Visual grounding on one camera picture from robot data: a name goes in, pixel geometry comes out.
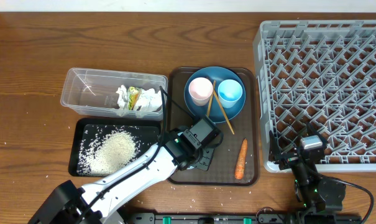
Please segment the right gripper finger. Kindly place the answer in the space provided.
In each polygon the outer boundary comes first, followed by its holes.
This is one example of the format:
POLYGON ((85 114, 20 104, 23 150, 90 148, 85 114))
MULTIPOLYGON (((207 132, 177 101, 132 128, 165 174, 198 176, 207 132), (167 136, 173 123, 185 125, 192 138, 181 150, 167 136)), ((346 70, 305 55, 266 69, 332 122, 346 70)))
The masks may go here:
POLYGON ((321 134, 317 132, 317 130, 309 123, 306 123, 306 129, 307 129, 307 134, 308 136, 317 136, 319 137, 320 141, 322 142, 323 146, 328 145, 328 141, 326 138, 324 138, 321 134))
POLYGON ((278 146, 277 139, 275 138, 272 131, 269 131, 269 139, 270 139, 270 144, 269 144, 268 160, 270 162, 280 162, 282 152, 278 146))

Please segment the orange carrot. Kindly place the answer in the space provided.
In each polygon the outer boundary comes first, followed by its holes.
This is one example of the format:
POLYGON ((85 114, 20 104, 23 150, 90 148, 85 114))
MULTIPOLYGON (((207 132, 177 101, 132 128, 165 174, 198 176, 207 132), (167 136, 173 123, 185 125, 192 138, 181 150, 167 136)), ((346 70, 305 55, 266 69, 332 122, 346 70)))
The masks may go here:
POLYGON ((241 180, 244 177, 245 159, 247 155, 247 149, 248 149, 248 141, 246 138, 244 138, 241 144, 241 148, 239 151, 239 155, 237 158, 236 167, 234 171, 234 177, 237 180, 241 180))

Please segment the white tissue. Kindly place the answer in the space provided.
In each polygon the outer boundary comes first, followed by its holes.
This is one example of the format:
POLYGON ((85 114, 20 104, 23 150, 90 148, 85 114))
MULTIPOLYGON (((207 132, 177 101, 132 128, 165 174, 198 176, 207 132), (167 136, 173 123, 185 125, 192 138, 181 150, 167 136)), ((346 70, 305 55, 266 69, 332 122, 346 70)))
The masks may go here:
POLYGON ((119 108, 117 109, 116 114, 120 117, 126 116, 130 111, 129 103, 131 92, 125 85, 121 85, 116 93, 119 95, 117 99, 117 105, 119 108))
POLYGON ((157 93, 153 88, 142 90, 134 109, 137 111, 137 117, 143 118, 151 112, 157 111, 162 105, 161 92, 157 93))

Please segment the green yellow snack wrapper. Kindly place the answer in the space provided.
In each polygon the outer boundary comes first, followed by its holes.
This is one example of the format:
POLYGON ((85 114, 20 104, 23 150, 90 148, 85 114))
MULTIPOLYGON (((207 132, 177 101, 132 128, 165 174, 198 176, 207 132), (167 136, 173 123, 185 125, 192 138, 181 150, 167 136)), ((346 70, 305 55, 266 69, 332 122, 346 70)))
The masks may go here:
POLYGON ((137 103, 139 96, 142 93, 142 89, 134 86, 130 86, 127 90, 128 95, 128 109, 133 110, 135 104, 137 103))

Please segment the white rice pile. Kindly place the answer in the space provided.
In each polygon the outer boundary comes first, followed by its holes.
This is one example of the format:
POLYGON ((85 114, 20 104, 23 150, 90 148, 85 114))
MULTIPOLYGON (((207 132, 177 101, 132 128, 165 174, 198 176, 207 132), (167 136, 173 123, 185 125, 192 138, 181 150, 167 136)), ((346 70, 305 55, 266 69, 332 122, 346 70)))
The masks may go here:
POLYGON ((104 137, 95 135, 90 142, 83 140, 78 155, 77 174, 106 176, 134 161, 140 149, 127 131, 112 131, 104 137))

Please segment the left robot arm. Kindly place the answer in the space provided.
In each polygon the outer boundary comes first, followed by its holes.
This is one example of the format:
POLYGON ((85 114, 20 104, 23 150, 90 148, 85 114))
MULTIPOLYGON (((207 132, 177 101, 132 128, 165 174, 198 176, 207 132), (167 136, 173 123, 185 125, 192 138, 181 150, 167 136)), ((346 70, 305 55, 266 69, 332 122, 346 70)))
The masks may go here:
POLYGON ((134 162, 115 173, 76 187, 70 180, 60 184, 35 212, 30 223, 122 222, 114 215, 137 194, 169 178, 195 160, 195 154, 210 146, 216 134, 189 129, 164 133, 160 141, 134 162))

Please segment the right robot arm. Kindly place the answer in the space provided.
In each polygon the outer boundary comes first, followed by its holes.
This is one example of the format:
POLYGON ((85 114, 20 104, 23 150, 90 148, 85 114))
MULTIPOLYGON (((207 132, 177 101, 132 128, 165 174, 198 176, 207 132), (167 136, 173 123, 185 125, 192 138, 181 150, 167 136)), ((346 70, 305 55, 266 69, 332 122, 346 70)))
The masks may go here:
POLYGON ((300 139, 293 152, 282 152, 272 132, 270 160, 280 170, 291 169, 295 177, 295 194, 304 208, 286 215, 283 223, 341 223, 336 213, 342 210, 346 185, 317 171, 316 162, 324 158, 327 140, 312 125, 306 125, 308 135, 300 139))

